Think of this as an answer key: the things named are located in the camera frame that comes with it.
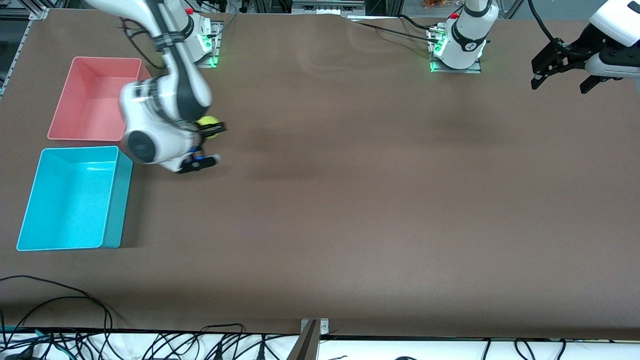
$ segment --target brown table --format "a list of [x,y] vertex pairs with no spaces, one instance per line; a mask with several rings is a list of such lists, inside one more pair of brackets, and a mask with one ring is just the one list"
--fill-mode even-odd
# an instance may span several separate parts
[[[581,95],[579,71],[532,91],[546,40],[529,21],[498,21],[483,74],[463,76],[337,16],[239,15],[203,71],[230,128],[207,144],[222,164],[136,165],[121,249],[18,253],[40,149],[64,145],[46,134],[72,58],[137,56],[118,25],[53,10],[28,36],[0,101],[0,277],[80,287],[118,327],[294,332],[317,316],[339,334],[639,336],[638,93]],[[567,40],[583,26],[549,24]],[[66,293],[6,282],[0,306],[16,321]],[[29,324],[101,315],[60,304]]]

